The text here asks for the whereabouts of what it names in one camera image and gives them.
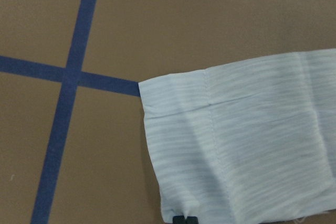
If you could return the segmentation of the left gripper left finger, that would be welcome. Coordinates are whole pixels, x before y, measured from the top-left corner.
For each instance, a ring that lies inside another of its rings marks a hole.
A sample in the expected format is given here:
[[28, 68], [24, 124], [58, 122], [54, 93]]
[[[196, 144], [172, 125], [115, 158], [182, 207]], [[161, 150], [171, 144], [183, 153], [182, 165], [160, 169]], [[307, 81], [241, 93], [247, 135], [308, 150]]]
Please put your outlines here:
[[185, 217], [184, 216], [174, 216], [172, 221], [173, 221], [173, 224], [185, 224]]

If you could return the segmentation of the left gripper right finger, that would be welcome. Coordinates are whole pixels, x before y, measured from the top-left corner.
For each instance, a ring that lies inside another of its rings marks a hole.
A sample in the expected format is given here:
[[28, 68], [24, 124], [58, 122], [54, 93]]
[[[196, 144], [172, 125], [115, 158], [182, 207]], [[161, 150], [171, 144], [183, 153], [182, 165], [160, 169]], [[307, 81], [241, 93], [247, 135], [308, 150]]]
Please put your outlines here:
[[198, 224], [198, 218], [195, 216], [187, 216], [186, 224]]

